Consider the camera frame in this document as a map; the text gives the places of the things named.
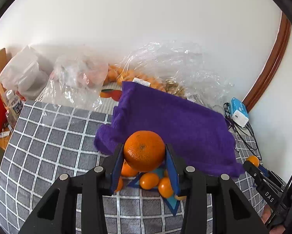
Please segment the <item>person's hand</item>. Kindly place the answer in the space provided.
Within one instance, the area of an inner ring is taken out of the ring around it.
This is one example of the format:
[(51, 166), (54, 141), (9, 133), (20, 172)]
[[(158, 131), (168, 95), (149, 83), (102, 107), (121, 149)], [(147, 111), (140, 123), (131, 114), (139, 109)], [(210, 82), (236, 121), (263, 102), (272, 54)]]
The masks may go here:
[[(261, 216), (261, 220), (263, 223), (266, 223), (266, 221), (268, 220), (268, 218), (271, 216), (271, 208), (269, 207), (268, 204), (266, 204), (263, 208), (263, 213)], [(282, 225), (276, 226), (275, 228), (270, 230), (270, 234), (283, 234), (283, 232), (285, 231), (285, 227)]]

